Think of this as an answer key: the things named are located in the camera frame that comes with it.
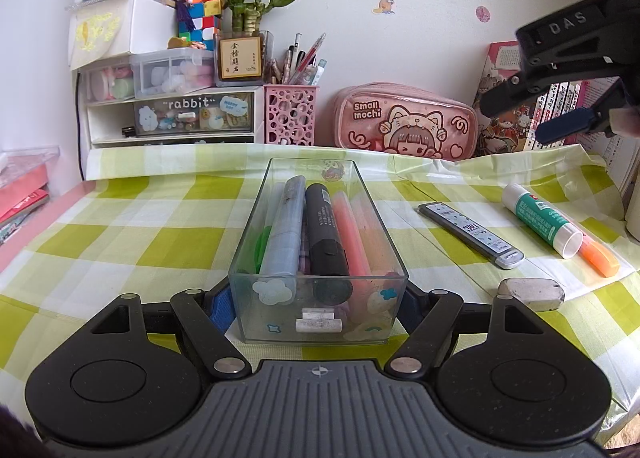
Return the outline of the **gloved right hand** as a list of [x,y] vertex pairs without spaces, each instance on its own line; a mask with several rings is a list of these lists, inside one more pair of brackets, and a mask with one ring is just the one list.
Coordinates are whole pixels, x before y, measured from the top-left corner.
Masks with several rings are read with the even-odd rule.
[[612,111],[611,126],[622,137],[640,137],[639,107],[620,108]]

